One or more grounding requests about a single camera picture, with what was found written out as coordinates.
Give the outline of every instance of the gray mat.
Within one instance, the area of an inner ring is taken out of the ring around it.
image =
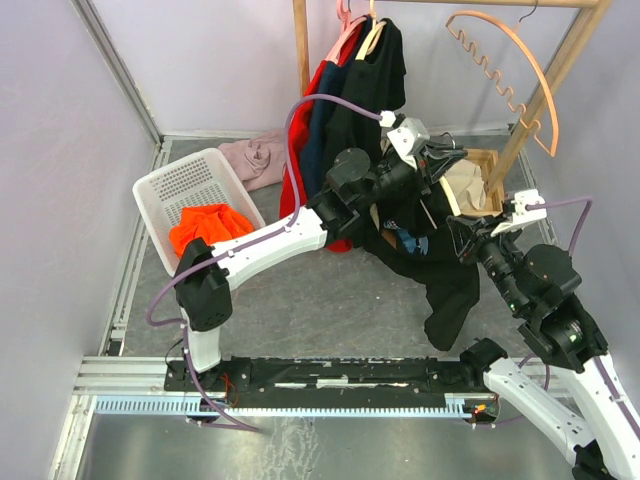
[[[500,150],[506,136],[458,138],[465,146]],[[223,140],[174,141],[170,161]],[[507,191],[527,188],[519,165],[509,172]],[[278,219],[280,185],[251,197],[268,223]],[[519,240],[527,250],[543,242],[537,226]],[[148,242],[135,290],[124,355],[160,356],[179,338],[175,327],[153,329],[144,321],[149,302],[169,281],[152,242]],[[233,292],[233,317],[223,325],[223,356],[457,356],[474,338],[493,338],[511,355],[528,352],[498,291],[481,269],[481,299],[471,311],[453,349],[435,350],[423,332],[431,313],[423,286],[399,277],[376,257],[359,250],[326,250],[299,255],[247,281]],[[179,315],[170,294],[156,318]]]

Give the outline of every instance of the wooden clothes hanger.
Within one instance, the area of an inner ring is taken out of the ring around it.
[[[367,55],[370,55],[375,50],[378,40],[380,40],[382,29],[387,24],[384,20],[379,23],[377,22],[374,1],[375,0],[369,0],[369,15],[371,15],[372,19],[371,31],[362,42],[362,46],[356,55],[356,60],[364,60]]]
[[[529,125],[527,125],[525,121],[522,119],[524,113],[527,111],[526,105],[521,103],[514,107],[513,104],[511,103],[511,100],[515,95],[515,91],[513,90],[513,88],[512,87],[506,87],[504,89],[501,88],[500,82],[502,80],[502,72],[496,69],[493,72],[489,73],[489,57],[487,57],[486,55],[483,55],[480,59],[478,59],[477,57],[478,45],[475,42],[470,42],[469,44],[466,44],[465,31],[460,29],[456,33],[451,28],[451,22],[453,22],[455,17],[475,17],[475,18],[484,20],[485,22],[488,22],[491,25],[498,27],[505,34],[507,34],[507,36],[518,46],[518,48],[520,48],[522,53],[524,53],[524,55],[527,57],[527,60],[529,60],[529,63],[533,67],[533,70],[535,71],[536,76],[538,77],[538,81],[540,82],[540,86],[542,87],[542,91],[544,92],[545,99],[547,100],[547,105],[549,106],[549,114],[551,115],[551,127],[552,127],[552,138],[551,138],[550,147],[547,147],[544,143],[542,143],[540,138],[538,138],[538,133],[540,133],[540,129],[542,128],[542,125],[540,124],[540,122],[538,120],[534,120]],[[556,106],[553,101],[553,95],[551,94],[551,89],[549,88],[549,84],[547,83],[547,79],[544,75],[544,71],[542,70],[542,68],[540,68],[540,64],[536,60],[536,57],[533,55],[533,53],[531,53],[527,45],[522,41],[522,39],[520,39],[520,37],[516,33],[517,27],[516,27],[516,30],[511,29],[507,25],[505,25],[505,23],[502,22],[501,20],[498,20],[497,18],[491,15],[488,15],[486,13],[476,12],[473,10],[461,10],[459,12],[454,13],[453,15],[451,15],[451,17],[447,21],[446,26],[447,26],[447,29],[451,32],[451,34],[461,41],[462,47],[467,52],[471,53],[471,55],[473,56],[474,62],[476,62],[476,64],[480,66],[484,66],[484,74],[487,76],[487,78],[489,80],[495,80],[496,90],[503,97],[505,96],[507,97],[507,105],[509,106],[509,109],[511,109],[513,113],[520,112],[520,119],[519,119],[520,124],[527,130],[530,130],[535,127],[536,130],[533,134],[533,138],[535,139],[536,142],[538,142],[538,145],[540,145],[545,152],[547,152],[552,157],[555,157],[556,152],[558,150],[558,137],[560,136],[560,126],[558,122],[558,113],[556,112]]]
[[[327,57],[325,58],[325,61],[333,62],[335,64],[337,64],[338,61],[340,60],[340,51],[342,50],[342,47],[344,46],[345,42],[351,37],[351,35],[353,35],[353,33],[356,30],[356,27],[361,23],[367,21],[367,17],[365,16],[358,17],[353,22],[349,23],[345,28],[345,24],[344,24],[345,17],[341,16],[341,14],[344,15],[345,13],[345,11],[342,9],[343,7],[342,2],[343,0],[338,0],[337,7],[336,7],[336,11],[338,12],[338,18],[342,21],[342,33],[340,34],[338,41],[335,43],[335,45],[329,52],[329,55],[327,55]],[[347,12],[347,18],[350,20],[351,11],[347,10],[346,12]]]

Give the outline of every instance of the clothing rack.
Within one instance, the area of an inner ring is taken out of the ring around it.
[[[469,5],[503,5],[503,6],[535,6],[536,0],[377,0],[413,3],[443,3]],[[555,55],[551,59],[545,77],[551,93],[555,94],[567,77],[587,41],[597,28],[613,0],[538,0],[539,7],[579,8],[573,23],[564,38],[558,44]],[[293,0],[293,13],[296,31],[296,48],[298,52],[298,78],[300,93],[304,95],[309,85],[309,40],[307,34],[307,1]],[[546,106],[544,91],[538,83],[527,104],[522,119],[526,125],[539,120]],[[487,193],[493,194],[502,189],[502,180],[518,158],[520,151],[527,143],[531,129],[517,123],[511,138],[498,160],[491,169],[487,181]]]

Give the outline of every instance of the hanger hook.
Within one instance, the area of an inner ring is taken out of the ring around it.
[[[518,20],[518,23],[522,23],[522,20],[524,20],[525,18],[530,17],[531,15],[533,15],[535,13],[536,9],[538,8],[538,3],[540,3],[540,0],[536,0],[536,4],[533,6],[533,10],[531,10],[526,15],[520,17],[520,20]]]

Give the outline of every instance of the gray floor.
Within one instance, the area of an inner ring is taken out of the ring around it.
[[[260,433],[178,417],[96,415],[79,479],[569,480],[528,421],[477,430],[454,420],[255,418]]]
[[[458,138],[465,146],[500,150],[506,136]],[[217,146],[220,140],[174,141],[170,161]],[[507,191],[527,188],[519,165],[509,172]],[[277,220],[280,185],[251,193],[267,223]],[[529,227],[519,240],[523,250],[543,241]],[[175,327],[153,329],[144,321],[149,302],[168,282],[155,248],[146,247],[127,329],[124,355],[160,356],[179,338]],[[435,350],[423,332],[430,313],[424,287],[399,277],[362,251],[310,252],[252,278],[233,293],[234,315],[222,327],[223,356],[457,356],[476,337],[491,337],[511,355],[528,352],[516,328],[518,320],[481,273],[481,300],[471,311],[453,349]],[[167,295],[156,318],[178,316]]]

